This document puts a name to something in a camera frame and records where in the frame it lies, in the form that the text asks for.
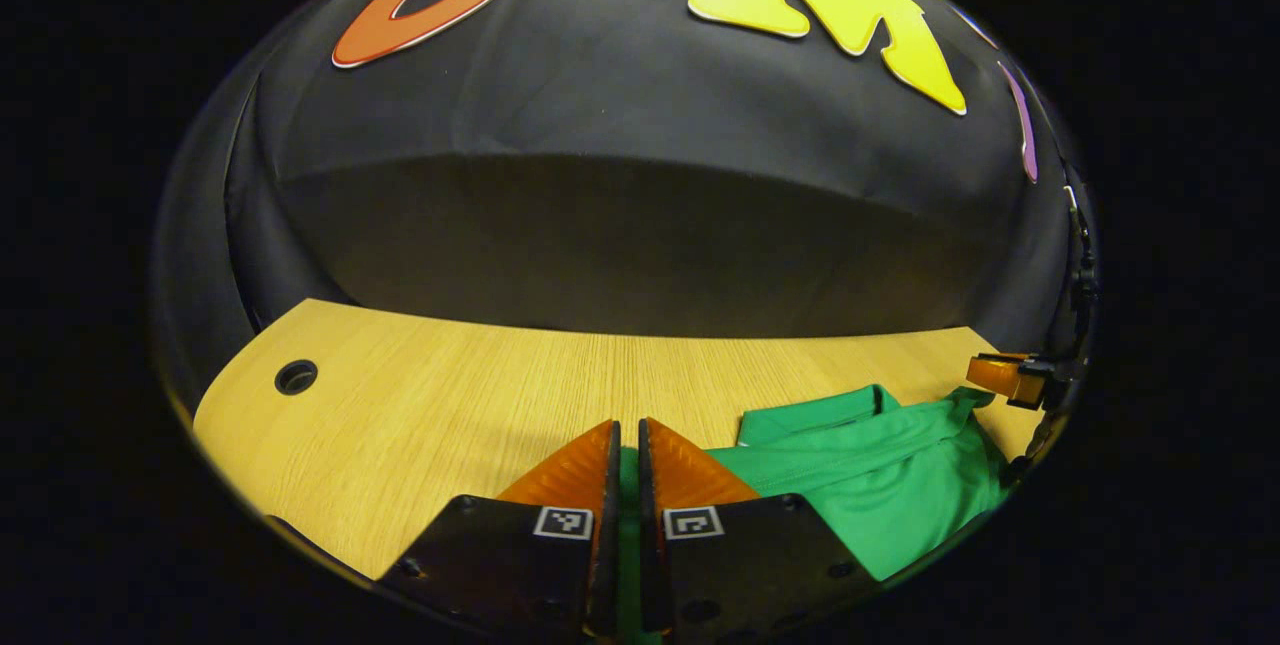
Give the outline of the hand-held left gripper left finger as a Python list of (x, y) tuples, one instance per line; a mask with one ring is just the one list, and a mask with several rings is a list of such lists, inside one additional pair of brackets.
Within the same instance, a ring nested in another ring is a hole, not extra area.
[(621, 452), (608, 420), (499, 495), (452, 498), (378, 587), (497, 641), (614, 640)]

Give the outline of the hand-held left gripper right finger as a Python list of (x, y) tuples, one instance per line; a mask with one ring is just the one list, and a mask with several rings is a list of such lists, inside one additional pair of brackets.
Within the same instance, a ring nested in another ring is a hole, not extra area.
[(686, 436), (639, 425), (640, 622), (667, 642), (773, 642), (882, 585), (803, 495), (763, 497)]

